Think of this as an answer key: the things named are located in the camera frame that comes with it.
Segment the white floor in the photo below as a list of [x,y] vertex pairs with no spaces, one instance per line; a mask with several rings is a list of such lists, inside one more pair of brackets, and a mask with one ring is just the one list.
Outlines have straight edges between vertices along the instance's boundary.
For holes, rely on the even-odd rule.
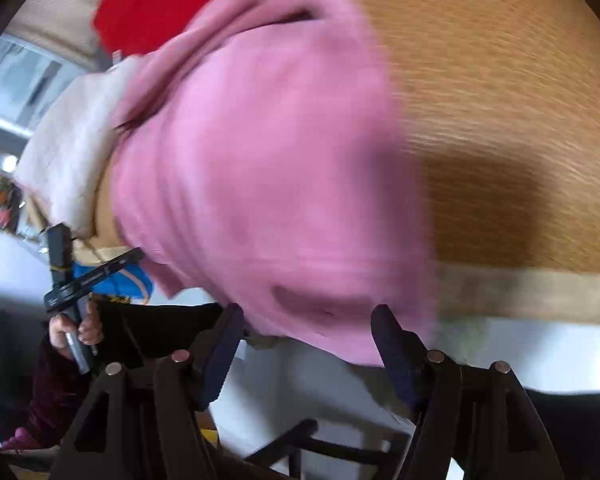
[[[175,303],[209,301],[188,290]],[[152,303],[165,303],[159,294]],[[488,367],[508,361],[523,385],[551,392],[600,391],[600,326],[499,318],[443,319],[435,346],[460,362]],[[367,369],[376,397],[390,395],[384,371]],[[238,455],[267,444],[303,418],[320,423],[319,438],[380,448],[392,431],[411,432],[376,403],[354,369],[293,340],[269,349],[241,347],[220,398],[212,404],[221,440]],[[307,479],[369,478],[373,469],[305,453]],[[462,478],[451,469],[449,478]]]

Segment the beige fabric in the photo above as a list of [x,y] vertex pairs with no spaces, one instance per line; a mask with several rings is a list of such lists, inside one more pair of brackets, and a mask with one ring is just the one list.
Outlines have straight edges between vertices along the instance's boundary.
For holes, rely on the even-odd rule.
[[98,37],[91,20],[99,3],[100,0],[27,0],[6,31],[88,70],[96,70]]
[[600,272],[600,22],[583,0],[360,0],[442,260]]

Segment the pink garment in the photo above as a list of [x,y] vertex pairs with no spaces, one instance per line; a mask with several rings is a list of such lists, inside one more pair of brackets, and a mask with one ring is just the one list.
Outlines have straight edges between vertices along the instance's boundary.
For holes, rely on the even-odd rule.
[[419,171],[376,44],[354,0],[213,0],[145,58],[112,204],[168,294],[353,363],[381,365],[376,304],[426,338]]

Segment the white cloth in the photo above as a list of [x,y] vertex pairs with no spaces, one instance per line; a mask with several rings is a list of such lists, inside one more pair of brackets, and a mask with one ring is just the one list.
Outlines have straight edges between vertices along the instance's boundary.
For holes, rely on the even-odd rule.
[[109,118],[141,58],[76,78],[49,108],[27,144],[14,179],[51,225],[94,234],[95,193],[118,131]]

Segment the hand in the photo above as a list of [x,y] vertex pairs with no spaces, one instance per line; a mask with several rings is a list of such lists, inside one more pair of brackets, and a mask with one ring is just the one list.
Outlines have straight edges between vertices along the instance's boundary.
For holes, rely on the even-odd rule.
[[75,324],[67,316],[57,314],[53,316],[49,321],[49,341],[51,346],[55,348],[58,353],[73,361],[74,356],[69,350],[68,343],[66,342],[65,333],[71,333],[78,335],[78,339],[85,345],[95,345],[102,341],[102,323],[100,322],[100,316],[98,315],[98,309],[92,301],[87,305],[87,317],[82,320],[80,326],[76,329]]

